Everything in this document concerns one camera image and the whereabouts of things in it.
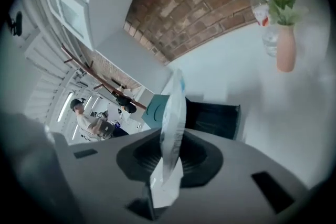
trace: fluorescent light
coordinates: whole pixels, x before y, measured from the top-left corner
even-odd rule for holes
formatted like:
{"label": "fluorescent light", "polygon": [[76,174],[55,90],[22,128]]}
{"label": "fluorescent light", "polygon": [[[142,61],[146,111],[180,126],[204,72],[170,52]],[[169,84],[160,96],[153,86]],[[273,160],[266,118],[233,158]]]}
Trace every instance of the fluorescent light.
{"label": "fluorescent light", "polygon": [[93,109],[93,107],[95,106],[96,102],[98,101],[99,97],[97,97],[97,99],[95,100],[95,102],[93,103],[93,106],[91,109]]}
{"label": "fluorescent light", "polygon": [[86,102],[86,104],[85,104],[85,106],[84,106],[84,110],[85,110],[85,108],[88,106],[88,103],[90,102],[91,98],[92,98],[92,96],[90,96],[89,100]]}
{"label": "fluorescent light", "polygon": [[78,124],[77,124],[77,126],[76,126],[75,131],[73,132],[72,140],[75,138],[75,134],[76,134],[76,132],[77,132],[77,128],[78,128]]}
{"label": "fluorescent light", "polygon": [[63,113],[64,113],[64,111],[65,111],[65,108],[67,108],[68,103],[70,102],[70,99],[71,99],[71,97],[73,96],[73,94],[74,94],[73,92],[69,93],[68,98],[67,98],[67,100],[65,101],[65,103],[64,103],[64,105],[63,105],[63,107],[62,107],[61,113],[59,113],[57,122],[60,122],[60,121],[61,121],[62,116],[63,116]]}

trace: black cap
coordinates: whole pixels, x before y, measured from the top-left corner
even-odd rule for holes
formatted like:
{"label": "black cap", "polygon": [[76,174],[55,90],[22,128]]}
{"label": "black cap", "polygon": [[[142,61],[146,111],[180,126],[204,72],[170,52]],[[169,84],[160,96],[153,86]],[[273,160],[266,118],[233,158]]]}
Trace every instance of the black cap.
{"label": "black cap", "polygon": [[70,103],[70,108],[73,110],[73,108],[75,106],[77,106],[78,104],[83,104],[83,102],[79,101],[78,99],[73,99]]}

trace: pink vase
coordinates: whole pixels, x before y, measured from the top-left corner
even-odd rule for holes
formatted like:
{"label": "pink vase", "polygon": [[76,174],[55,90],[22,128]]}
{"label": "pink vase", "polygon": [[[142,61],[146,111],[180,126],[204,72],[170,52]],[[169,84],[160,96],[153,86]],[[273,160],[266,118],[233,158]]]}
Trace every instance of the pink vase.
{"label": "pink vase", "polygon": [[295,66],[296,43],[294,37],[294,25],[279,25],[279,37],[277,42],[277,67],[282,72],[291,72]]}

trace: black slot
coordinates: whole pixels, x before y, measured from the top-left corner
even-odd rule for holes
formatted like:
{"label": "black slot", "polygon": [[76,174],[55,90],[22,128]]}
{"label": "black slot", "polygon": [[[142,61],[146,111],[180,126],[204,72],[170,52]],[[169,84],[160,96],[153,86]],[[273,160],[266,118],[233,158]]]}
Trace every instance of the black slot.
{"label": "black slot", "polygon": [[276,214],[294,202],[294,199],[267,172],[252,174],[251,177]]}
{"label": "black slot", "polygon": [[80,159],[80,158],[84,158],[84,157],[93,155],[95,153],[98,153],[98,151],[91,148],[89,150],[74,152],[74,156],[76,157],[76,159]]}

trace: clear plastic wrap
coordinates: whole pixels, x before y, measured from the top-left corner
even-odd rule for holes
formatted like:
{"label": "clear plastic wrap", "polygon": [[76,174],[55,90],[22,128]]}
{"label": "clear plastic wrap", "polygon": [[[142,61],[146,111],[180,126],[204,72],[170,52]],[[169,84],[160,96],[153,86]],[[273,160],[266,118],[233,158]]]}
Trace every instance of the clear plastic wrap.
{"label": "clear plastic wrap", "polygon": [[185,84],[181,70],[173,74],[173,88],[164,109],[160,148],[163,159],[162,183],[169,179],[180,155],[186,118]]}

